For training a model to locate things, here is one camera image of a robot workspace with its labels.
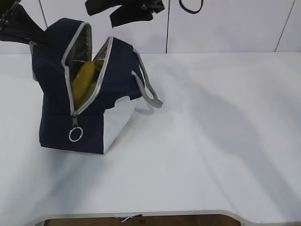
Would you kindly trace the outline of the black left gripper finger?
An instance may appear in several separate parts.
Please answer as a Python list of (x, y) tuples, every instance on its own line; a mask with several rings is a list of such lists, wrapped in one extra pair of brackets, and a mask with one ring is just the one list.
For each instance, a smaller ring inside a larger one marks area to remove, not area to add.
[(0, 30), (0, 40), (30, 44), (30, 42), (48, 45), (51, 43), (46, 33), (32, 20), (23, 6), (20, 6), (19, 14), (20, 30), (5, 28)]

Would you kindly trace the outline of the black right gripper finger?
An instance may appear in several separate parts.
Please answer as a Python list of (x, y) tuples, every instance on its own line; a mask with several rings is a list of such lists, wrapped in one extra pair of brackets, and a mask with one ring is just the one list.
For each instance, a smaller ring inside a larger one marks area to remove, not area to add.
[(87, 0), (85, 7), (90, 16), (101, 13), (109, 8), (122, 5), (121, 0)]
[(112, 28), (140, 21), (151, 21), (153, 13), (165, 10), (161, 0), (129, 0), (110, 15)]

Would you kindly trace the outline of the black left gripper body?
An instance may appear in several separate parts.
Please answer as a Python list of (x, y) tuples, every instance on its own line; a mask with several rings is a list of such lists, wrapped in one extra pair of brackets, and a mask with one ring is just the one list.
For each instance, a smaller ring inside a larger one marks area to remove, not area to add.
[(0, 0), (0, 29), (20, 30), (20, 0)]

